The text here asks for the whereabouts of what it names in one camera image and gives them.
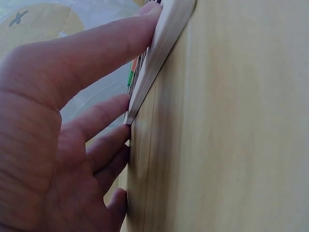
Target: hand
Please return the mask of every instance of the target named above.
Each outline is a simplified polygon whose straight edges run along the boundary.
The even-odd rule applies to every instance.
[[[85,143],[123,114],[129,96],[61,124],[80,90],[141,54],[161,7],[54,41],[24,45],[0,65],[0,230],[118,232],[126,192],[103,196],[126,166],[130,128]]]

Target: wooden surface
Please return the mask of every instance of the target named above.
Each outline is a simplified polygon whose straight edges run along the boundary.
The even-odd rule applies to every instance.
[[[132,124],[129,232],[309,230],[308,22],[198,0]]]

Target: wood grain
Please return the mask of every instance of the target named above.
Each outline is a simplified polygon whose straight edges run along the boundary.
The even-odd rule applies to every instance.
[[[197,2],[132,124],[129,232],[308,231],[308,21]]]

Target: colored stripe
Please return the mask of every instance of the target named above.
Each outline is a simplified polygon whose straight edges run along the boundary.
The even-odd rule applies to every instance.
[[[138,60],[138,58],[135,58],[135,59],[133,60],[133,64],[132,64],[132,68],[131,68],[131,71],[132,71],[132,72],[134,72],[135,69],[136,69],[137,60]]]
[[[127,81],[127,86],[131,85],[133,74],[134,74],[134,72],[131,71],[130,75],[129,75],[129,78],[128,78],[128,81]]]

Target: finger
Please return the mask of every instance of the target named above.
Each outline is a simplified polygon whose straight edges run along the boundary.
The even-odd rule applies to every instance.
[[[29,68],[32,72],[34,68],[38,75],[29,81],[40,87],[45,98],[52,98],[49,104],[61,109],[80,90],[146,50],[162,8],[151,1],[142,9],[139,17],[52,41],[24,45],[16,49],[9,60],[20,66],[35,63],[35,67]]]
[[[129,101],[130,97],[127,94],[117,95],[94,105],[76,119],[66,123],[63,128],[81,135],[87,142],[126,112]]]
[[[114,222],[116,224],[115,231],[120,231],[127,211],[126,191],[122,188],[117,189],[112,197],[111,203],[107,208],[114,218]]]
[[[96,139],[86,150],[93,172],[104,167],[129,139],[130,127],[127,125],[121,125]]]
[[[94,174],[97,179],[103,195],[111,188],[113,182],[125,168],[129,159],[129,148],[123,145],[123,148],[115,155],[115,157],[100,171]]]

